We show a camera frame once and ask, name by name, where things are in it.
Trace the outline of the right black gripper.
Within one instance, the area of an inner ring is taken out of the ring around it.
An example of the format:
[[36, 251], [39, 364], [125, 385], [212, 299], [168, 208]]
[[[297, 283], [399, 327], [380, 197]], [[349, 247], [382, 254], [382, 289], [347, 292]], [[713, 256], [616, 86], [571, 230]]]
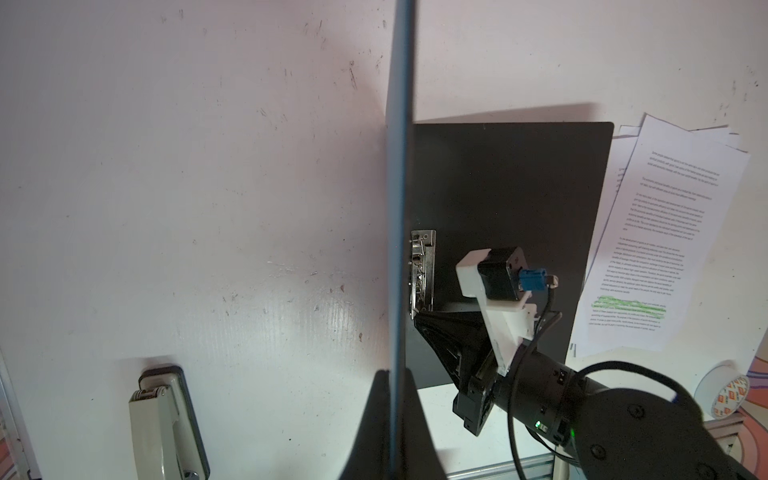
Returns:
[[480, 435], [495, 406], [508, 410], [511, 391], [510, 381], [498, 373], [482, 313], [422, 311], [414, 325], [457, 388], [453, 413], [467, 431]]

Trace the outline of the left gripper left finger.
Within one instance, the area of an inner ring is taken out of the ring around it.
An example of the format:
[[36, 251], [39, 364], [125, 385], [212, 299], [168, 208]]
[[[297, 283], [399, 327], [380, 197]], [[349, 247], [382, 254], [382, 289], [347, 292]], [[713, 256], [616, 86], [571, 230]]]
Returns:
[[389, 479], [390, 461], [389, 371], [375, 373], [353, 446], [339, 478]]

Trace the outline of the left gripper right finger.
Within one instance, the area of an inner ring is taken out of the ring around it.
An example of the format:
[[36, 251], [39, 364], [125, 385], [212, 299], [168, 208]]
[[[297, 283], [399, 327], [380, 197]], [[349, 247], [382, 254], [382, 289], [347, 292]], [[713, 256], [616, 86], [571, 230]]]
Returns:
[[398, 427], [397, 478], [446, 479], [409, 369], [403, 374], [403, 398]]

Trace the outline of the blue file folder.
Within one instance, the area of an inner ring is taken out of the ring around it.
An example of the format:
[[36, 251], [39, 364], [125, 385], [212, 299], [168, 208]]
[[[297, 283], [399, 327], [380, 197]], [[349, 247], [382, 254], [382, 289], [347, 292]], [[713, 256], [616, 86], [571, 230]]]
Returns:
[[481, 312], [455, 267], [470, 251], [511, 247], [559, 279], [532, 296], [534, 334], [555, 314], [557, 324], [573, 316], [613, 132], [609, 122], [415, 123], [416, 26], [416, 4], [398, 2], [386, 106], [389, 479], [398, 479], [407, 335], [426, 342], [415, 316]]

